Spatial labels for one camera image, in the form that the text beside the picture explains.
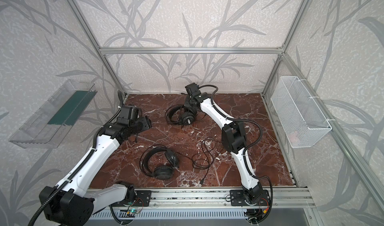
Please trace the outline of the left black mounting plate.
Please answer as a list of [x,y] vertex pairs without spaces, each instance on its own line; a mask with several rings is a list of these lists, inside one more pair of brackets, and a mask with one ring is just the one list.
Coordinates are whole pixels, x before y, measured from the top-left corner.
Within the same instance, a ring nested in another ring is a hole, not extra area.
[[135,191],[135,197],[129,200],[131,207],[148,207],[150,205],[152,191],[150,190],[139,190]]

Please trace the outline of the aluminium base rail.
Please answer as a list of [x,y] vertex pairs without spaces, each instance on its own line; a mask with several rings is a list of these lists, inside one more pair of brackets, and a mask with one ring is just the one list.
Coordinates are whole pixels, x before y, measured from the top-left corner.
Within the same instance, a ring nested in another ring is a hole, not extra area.
[[[150,205],[145,209],[259,209],[261,206],[231,206],[230,190],[236,187],[216,188],[136,188],[152,191]],[[274,187],[273,209],[315,208],[315,202],[307,188]]]

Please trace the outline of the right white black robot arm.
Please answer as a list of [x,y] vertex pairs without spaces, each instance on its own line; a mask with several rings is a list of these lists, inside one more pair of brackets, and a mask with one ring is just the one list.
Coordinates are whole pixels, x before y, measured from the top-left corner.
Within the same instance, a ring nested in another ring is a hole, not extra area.
[[248,156],[245,120],[232,118],[207,93],[188,94],[185,105],[200,109],[220,127],[222,145],[232,155],[240,173],[245,201],[248,205],[255,205],[263,193],[263,187]]

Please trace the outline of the clear plastic wall bin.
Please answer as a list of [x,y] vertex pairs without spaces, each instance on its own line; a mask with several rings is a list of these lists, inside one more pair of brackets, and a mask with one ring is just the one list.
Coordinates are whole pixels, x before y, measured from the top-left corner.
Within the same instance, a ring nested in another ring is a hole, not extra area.
[[96,94],[94,83],[67,80],[9,142],[23,149],[56,149]]

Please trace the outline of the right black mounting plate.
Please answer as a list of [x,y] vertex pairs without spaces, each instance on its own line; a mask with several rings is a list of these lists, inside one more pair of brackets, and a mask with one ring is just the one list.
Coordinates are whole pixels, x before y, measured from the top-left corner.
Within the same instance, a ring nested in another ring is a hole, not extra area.
[[261,206],[268,207],[271,204],[271,197],[268,190],[263,190],[261,196],[255,203],[248,204],[242,190],[230,190],[231,206]]

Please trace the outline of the black mounting plate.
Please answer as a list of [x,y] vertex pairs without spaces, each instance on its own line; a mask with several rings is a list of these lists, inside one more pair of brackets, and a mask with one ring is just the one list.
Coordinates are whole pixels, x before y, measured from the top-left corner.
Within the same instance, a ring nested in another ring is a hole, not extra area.
[[129,200],[131,207],[148,207],[150,205],[152,191],[150,190],[139,190],[135,191],[135,197]]
[[271,204],[271,197],[268,190],[263,190],[261,196],[255,203],[248,204],[242,190],[230,190],[231,206],[261,206],[268,207]]

